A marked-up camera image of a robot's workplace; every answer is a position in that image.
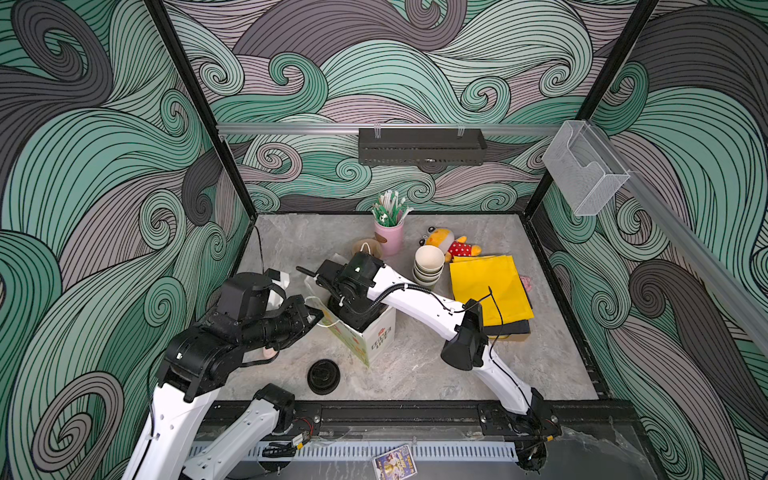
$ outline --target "yellow fabric bag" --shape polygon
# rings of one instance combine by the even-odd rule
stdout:
[[[461,303],[470,299],[479,300],[493,289],[493,297],[504,316],[504,323],[518,322],[533,318],[533,310],[525,295],[515,261],[509,255],[491,257],[454,257],[451,263],[453,298]],[[483,324],[502,324],[493,299],[480,302]]]

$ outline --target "wire mesh file holder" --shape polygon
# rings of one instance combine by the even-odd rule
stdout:
[[[583,120],[565,121],[543,160],[576,217],[597,215],[629,180],[605,133]]]

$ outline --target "black cup lid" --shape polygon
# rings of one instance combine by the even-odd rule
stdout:
[[[339,386],[340,380],[339,366],[328,359],[314,362],[306,374],[306,382],[317,395],[328,395]]]

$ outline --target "giraffe plush toy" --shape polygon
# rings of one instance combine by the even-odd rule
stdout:
[[[425,235],[419,245],[438,247],[445,254],[446,262],[450,262],[453,257],[476,257],[482,253],[482,248],[466,243],[467,237],[455,238],[447,228],[430,227],[427,233],[429,235]]]

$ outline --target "swirl pattern wallpaper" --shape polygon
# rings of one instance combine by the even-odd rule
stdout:
[[[219,122],[560,124],[576,115],[635,1],[165,5]],[[549,139],[487,140],[487,164],[420,170],[359,165],[356,136],[228,137],[261,211],[367,210],[389,188],[417,210],[522,210]]]
[[[701,4],[649,21],[594,121],[768,312],[768,3]],[[669,477],[765,479],[768,360],[632,194],[574,217],[553,186],[534,220]]]
[[[248,218],[142,0],[0,3],[3,478],[120,478]]]

